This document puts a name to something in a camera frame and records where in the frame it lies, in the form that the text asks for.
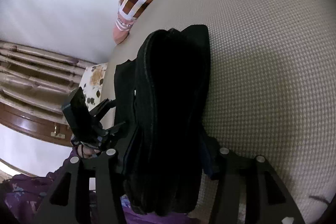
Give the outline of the person's left hand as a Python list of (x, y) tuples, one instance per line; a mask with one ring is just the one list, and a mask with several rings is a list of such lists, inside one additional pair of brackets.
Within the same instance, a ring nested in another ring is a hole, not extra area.
[(100, 155), (100, 151), (90, 148), (90, 147), (86, 147), (82, 144), (78, 145), (76, 148), (76, 152), (78, 154), (78, 156), (80, 158), (83, 159), (92, 159), (94, 157), (98, 157), (98, 155)]

